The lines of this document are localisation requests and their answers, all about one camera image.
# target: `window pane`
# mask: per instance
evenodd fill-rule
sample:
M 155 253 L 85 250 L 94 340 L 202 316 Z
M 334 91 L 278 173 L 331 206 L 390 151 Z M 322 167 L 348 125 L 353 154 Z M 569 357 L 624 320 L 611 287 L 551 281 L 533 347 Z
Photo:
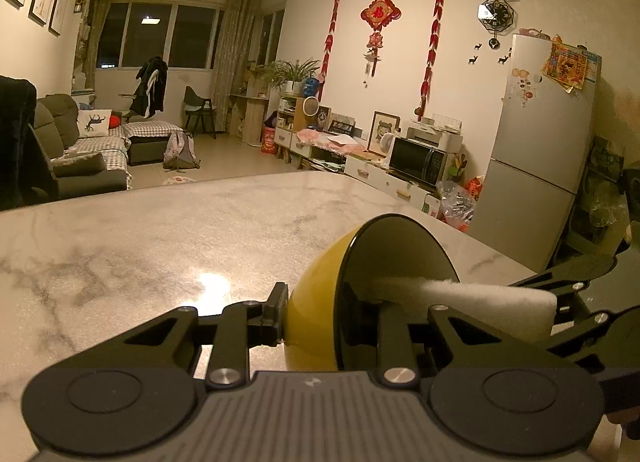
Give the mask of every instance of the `window pane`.
M 216 62 L 216 51 L 218 50 L 218 39 L 220 38 L 220 30 L 222 29 L 222 19 L 225 17 L 225 12 L 220 10 L 218 15 L 218 23 L 216 24 L 216 37 L 213 39 L 213 54 L 211 54 L 211 68 Z
M 276 13 L 276 21 L 273 23 L 273 35 L 271 35 L 271 46 L 269 47 L 268 64 L 276 59 L 278 44 L 280 43 L 280 32 L 282 31 L 282 21 L 284 20 L 284 9 Z
M 215 9 L 178 6 L 169 67 L 205 68 Z
M 142 67 L 151 58 L 162 57 L 169 16 L 171 6 L 166 4 L 131 5 L 123 67 Z
M 267 15 L 262 19 L 262 36 L 260 36 L 260 51 L 258 51 L 258 65 L 264 65 L 267 59 L 269 36 L 271 35 L 271 23 L 273 15 Z
M 98 60 L 96 67 L 117 67 L 120 62 L 120 47 L 124 24 L 127 21 L 129 4 L 111 4 L 104 29 L 98 43 Z

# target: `black coat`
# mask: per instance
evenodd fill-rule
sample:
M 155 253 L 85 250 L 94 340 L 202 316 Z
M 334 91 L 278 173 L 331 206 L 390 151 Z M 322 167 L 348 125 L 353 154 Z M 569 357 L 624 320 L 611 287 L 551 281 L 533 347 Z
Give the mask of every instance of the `black coat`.
M 0 210 L 18 207 L 24 143 L 36 111 L 36 87 L 0 76 Z
M 166 63 L 159 56 L 151 58 L 151 60 L 143 65 L 136 76 L 136 79 L 140 80 L 140 84 L 135 92 L 136 98 L 131 104 L 131 110 L 133 110 L 133 112 L 144 117 L 151 117 L 154 116 L 156 112 L 162 112 L 162 110 L 164 110 L 167 69 Z M 155 70 L 158 71 L 158 78 L 153 87 L 151 87 L 151 91 L 148 92 L 149 78 L 151 78 Z

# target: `ribbed gray surface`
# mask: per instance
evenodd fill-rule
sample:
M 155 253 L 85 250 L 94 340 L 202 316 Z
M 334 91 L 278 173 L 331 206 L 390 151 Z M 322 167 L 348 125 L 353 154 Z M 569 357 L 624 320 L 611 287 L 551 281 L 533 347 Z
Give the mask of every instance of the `ribbed gray surface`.
M 38 462 L 65 458 L 41 454 Z M 443 434 L 415 394 L 363 372 L 259 373 L 248 388 L 212 394 L 183 432 L 121 462 L 488 462 Z M 563 462 L 590 460 L 582 453 Z

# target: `yellow bowl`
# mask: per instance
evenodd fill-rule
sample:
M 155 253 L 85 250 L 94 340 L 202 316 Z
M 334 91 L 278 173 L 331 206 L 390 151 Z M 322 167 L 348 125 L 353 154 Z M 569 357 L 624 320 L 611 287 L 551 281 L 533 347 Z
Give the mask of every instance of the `yellow bowl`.
M 341 287 L 349 283 L 358 299 L 367 299 L 373 280 L 394 277 L 459 281 L 437 240 L 404 215 L 376 217 L 325 250 L 289 298 L 284 324 L 287 368 L 335 372 L 374 364 L 373 347 L 346 347 L 340 337 Z

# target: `clock face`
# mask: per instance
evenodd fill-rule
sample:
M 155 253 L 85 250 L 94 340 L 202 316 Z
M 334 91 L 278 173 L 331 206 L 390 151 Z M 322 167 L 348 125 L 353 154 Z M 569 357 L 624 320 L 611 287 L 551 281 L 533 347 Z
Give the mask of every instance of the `clock face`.
M 478 8 L 478 20 L 492 33 L 501 33 L 511 27 L 513 14 L 513 8 L 504 0 L 486 0 Z

